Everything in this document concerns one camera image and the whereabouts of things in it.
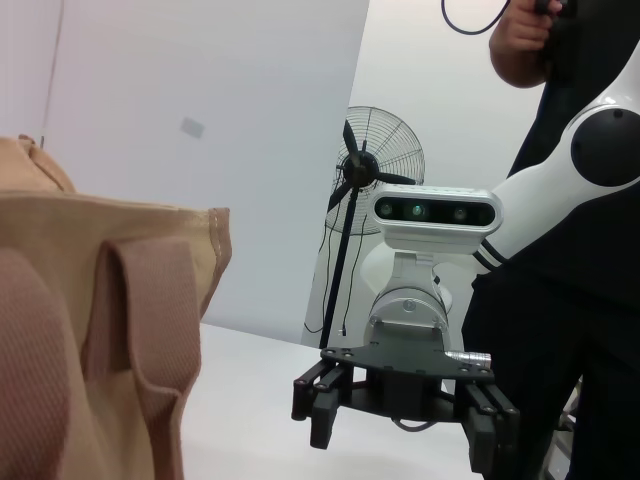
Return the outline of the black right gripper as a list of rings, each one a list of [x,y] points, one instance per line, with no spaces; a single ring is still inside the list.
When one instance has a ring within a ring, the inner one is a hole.
[[[471,470],[513,473],[520,412],[494,384],[489,356],[374,340],[321,358],[293,382],[291,419],[311,421],[312,448],[328,447],[341,406],[393,420],[461,420]],[[366,379],[355,381],[355,369]]]

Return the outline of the operator hand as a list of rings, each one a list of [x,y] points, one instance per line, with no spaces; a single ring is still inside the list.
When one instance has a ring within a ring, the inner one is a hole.
[[[561,1],[513,0],[494,33],[501,53],[540,50],[549,37],[553,18],[564,10]]]

